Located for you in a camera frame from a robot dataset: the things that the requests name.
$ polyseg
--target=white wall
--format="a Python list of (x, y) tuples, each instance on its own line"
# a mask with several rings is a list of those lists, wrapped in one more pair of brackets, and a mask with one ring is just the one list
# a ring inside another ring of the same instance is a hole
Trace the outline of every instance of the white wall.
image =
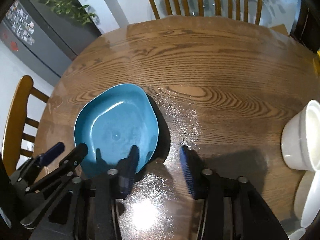
[[(17, 84), (24, 75), (29, 75), (33, 78), (35, 88), (48, 96), (51, 95), (53, 91), (52, 85), (29, 69), (0, 40), (0, 149), (2, 148), (4, 127), (11, 101)], [(40, 121), (44, 108), (45, 103), (30, 96), (28, 101), (28, 117)], [(28, 125), (25, 127), (25, 132), (36, 135), (36, 129)], [(22, 143), (24, 149), (30, 149), (30, 146), (26, 142)]]
[(129, 24), (153, 20), (149, 0), (118, 0)]
[(99, 31), (107, 33), (119, 28), (119, 25), (113, 17), (109, 7), (104, 0), (78, 0), (82, 5), (89, 4), (86, 11), (97, 14), (93, 20)]

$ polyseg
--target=refrigerator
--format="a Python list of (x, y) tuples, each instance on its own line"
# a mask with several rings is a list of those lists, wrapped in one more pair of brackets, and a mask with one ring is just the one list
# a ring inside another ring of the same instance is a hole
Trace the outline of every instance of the refrigerator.
[[(81, 6), (74, 0), (75, 6)], [(16, 0), (0, 23), (0, 39), (31, 70), (55, 86), (72, 61), (101, 35), (39, 0)]]

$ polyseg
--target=photo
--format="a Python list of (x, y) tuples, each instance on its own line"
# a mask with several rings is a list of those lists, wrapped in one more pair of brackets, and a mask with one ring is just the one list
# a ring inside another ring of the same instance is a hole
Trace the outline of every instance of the photo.
[(35, 40), (33, 38), (27, 38), (27, 37), (23, 37), (23, 40), (28, 43), (30, 46), (33, 45), (33, 43), (35, 43)]
[(8, 11), (5, 16), (7, 17), (8, 20), (10, 20), (12, 18), (12, 13)]
[(25, 20), (28, 20), (28, 14), (26, 14), (22, 9), (20, 9), (19, 14)]
[(29, 26), (30, 28), (34, 28), (34, 27), (35, 27), (35, 24), (31, 21), (31, 22), (28, 24), (28, 26)]
[(27, 24), (28, 24), (24, 19), (22, 19), (20, 22), (21, 22), (23, 25), (27, 25)]
[(17, 29), (17, 28), (16, 28), (16, 26), (15, 26), (15, 25), (12, 25), (12, 26), (11, 26), (11, 30), (12, 30), (13, 32), (15, 32), (15, 31), (16, 31), (16, 29)]

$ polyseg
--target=blue gripper pad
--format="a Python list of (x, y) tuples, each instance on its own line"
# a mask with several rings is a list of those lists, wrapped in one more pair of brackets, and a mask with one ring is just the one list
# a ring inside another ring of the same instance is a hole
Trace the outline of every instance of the blue gripper pad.
[(189, 194), (194, 199), (203, 199), (208, 195), (208, 181), (201, 175), (204, 165), (194, 150), (187, 146), (180, 148), (180, 163)]
[(124, 195), (130, 194), (134, 183), (135, 171), (139, 162), (139, 148), (132, 145), (129, 155), (126, 159), (119, 161), (119, 188)]
[(64, 144), (62, 142), (58, 142), (54, 146), (52, 146), (45, 153), (41, 154), (38, 159), (38, 164), (41, 167), (48, 166), (51, 162), (53, 162), (61, 153), (64, 152)]

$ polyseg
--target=black metal bracket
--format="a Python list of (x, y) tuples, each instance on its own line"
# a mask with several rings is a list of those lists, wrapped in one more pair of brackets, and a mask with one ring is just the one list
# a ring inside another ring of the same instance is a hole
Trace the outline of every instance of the black metal bracket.
[(25, 228), (33, 230), (30, 240), (89, 239), (89, 213), (93, 214), (95, 240), (121, 240), (115, 199), (124, 199), (131, 192), (139, 149), (132, 146), (116, 169), (82, 180), (74, 167), (87, 150), (86, 145), (79, 145), (59, 168), (25, 189), (25, 204), (39, 203), (21, 220)]
[(187, 146), (180, 149), (180, 162), (189, 193), (205, 199), (197, 240), (224, 239), (224, 198), (231, 200), (232, 239), (288, 240), (279, 221), (246, 177), (227, 179), (206, 169)]

